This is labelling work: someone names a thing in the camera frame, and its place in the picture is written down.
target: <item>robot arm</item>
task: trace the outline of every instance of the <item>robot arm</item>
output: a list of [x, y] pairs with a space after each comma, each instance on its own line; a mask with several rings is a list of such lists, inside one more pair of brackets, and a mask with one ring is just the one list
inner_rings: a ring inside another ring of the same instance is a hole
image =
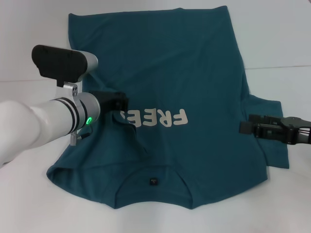
[[78, 93], [75, 83], [97, 67], [95, 55], [38, 45], [32, 57], [41, 76], [57, 80], [57, 98], [31, 107], [16, 101], [0, 103], [0, 166], [23, 150], [67, 134], [75, 146], [79, 141], [77, 130], [97, 121], [100, 114], [127, 110], [124, 93]]
[[249, 115], [241, 122], [240, 133], [253, 134], [256, 138], [281, 141], [288, 145], [311, 144], [311, 122], [298, 117], [273, 117]]

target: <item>shirt sleeve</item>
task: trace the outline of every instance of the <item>shirt sleeve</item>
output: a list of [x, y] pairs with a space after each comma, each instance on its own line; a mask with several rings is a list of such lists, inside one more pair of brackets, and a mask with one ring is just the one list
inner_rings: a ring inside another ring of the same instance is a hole
[[[261, 116], [283, 117], [281, 102], [248, 95], [243, 100], [244, 112]], [[289, 168], [287, 145], [275, 140], [257, 139], [264, 152], [267, 166]]]

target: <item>green indicator light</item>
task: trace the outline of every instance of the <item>green indicator light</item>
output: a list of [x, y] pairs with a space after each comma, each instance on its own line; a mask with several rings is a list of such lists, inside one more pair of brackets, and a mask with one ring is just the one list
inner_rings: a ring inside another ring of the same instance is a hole
[[92, 118], [89, 117], [89, 118], [87, 119], [87, 121], [86, 121], [86, 124], [88, 125], [89, 123], [91, 123], [91, 121], [92, 121]]

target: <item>white wall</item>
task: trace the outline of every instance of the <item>white wall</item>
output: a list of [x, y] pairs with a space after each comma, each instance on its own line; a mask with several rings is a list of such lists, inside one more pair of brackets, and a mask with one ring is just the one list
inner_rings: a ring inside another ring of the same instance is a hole
[[16, 100], [27, 105], [35, 105], [53, 99], [55, 93], [55, 80], [0, 81], [0, 102], [4, 100]]
[[246, 68], [311, 65], [308, 0], [1, 0], [0, 81], [38, 80], [37, 44], [68, 47], [67, 17], [227, 5]]

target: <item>black ring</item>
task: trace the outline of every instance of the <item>black ring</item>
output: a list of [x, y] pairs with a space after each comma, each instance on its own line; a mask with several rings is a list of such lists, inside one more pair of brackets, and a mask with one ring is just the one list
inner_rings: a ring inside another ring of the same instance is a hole
[[72, 126], [71, 126], [71, 129], [70, 129], [70, 131], [69, 131], [69, 133], [71, 133], [71, 131], [72, 131], [72, 129], [73, 129], [73, 127], [74, 127], [74, 124], [75, 124], [75, 119], [74, 119], [74, 114], [73, 114], [73, 111], [72, 111], [72, 109], [69, 107], [69, 105], [66, 103], [66, 102], [64, 102], [64, 101], [62, 101], [62, 100], [60, 100], [60, 99], [54, 99], [55, 101], [58, 101], [58, 102], [61, 102], [62, 104], [64, 104], [67, 108], [68, 108], [68, 110], [70, 111], [70, 113], [71, 113], [71, 117], [72, 117]]
[[87, 110], [86, 110], [86, 106], [84, 105], [84, 103], [80, 100], [80, 103], [81, 103], [81, 105], [82, 105], [82, 107], [83, 107], [83, 109], [84, 109], [84, 113], [85, 113], [85, 116], [86, 116], [86, 118], [85, 118], [85, 120], [84, 120], [84, 123], [83, 123], [83, 125], [82, 125], [82, 127], [83, 126], [85, 126], [86, 125], [86, 121], [87, 121]]
[[76, 105], [75, 105], [71, 100], [69, 100], [69, 99], [67, 99], [67, 98], [65, 98], [65, 97], [62, 97], [62, 98], [60, 98], [60, 99], [61, 99], [61, 100], [65, 100], [65, 101], [67, 101], [68, 103], [70, 103], [70, 104], [72, 105], [73, 109], [75, 110], [75, 112], [76, 112], [76, 114], [77, 114], [77, 125], [76, 125], [76, 127], [74, 128], [73, 131], [76, 131], [77, 128], [78, 128], [78, 126], [79, 126], [79, 124], [80, 124], [80, 117], [79, 117], [78, 109], [77, 109]]

